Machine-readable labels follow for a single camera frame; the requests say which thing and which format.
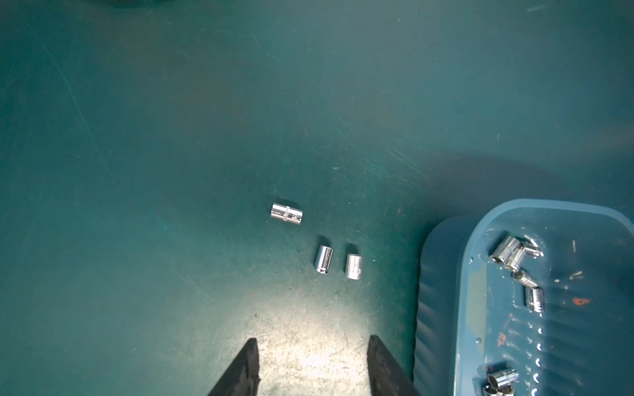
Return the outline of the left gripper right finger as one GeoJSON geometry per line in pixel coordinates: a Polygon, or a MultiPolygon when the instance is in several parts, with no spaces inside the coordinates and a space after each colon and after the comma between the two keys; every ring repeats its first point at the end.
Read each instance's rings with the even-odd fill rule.
{"type": "Polygon", "coordinates": [[[372,396],[420,396],[396,358],[376,335],[369,338],[367,359],[372,396]]]}

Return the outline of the knurled chrome socket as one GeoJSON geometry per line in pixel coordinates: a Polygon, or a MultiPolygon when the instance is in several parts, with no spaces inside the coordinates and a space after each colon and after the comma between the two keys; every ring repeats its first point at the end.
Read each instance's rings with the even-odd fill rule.
{"type": "Polygon", "coordinates": [[[287,223],[299,225],[303,219],[303,211],[290,206],[273,203],[270,216],[274,219],[280,219],[287,223]]]}

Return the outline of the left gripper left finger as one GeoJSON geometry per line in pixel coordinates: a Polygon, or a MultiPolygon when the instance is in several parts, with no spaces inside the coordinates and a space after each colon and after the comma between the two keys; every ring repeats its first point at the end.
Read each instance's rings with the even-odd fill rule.
{"type": "Polygon", "coordinates": [[[256,396],[259,368],[258,342],[249,338],[208,396],[256,396]]]}

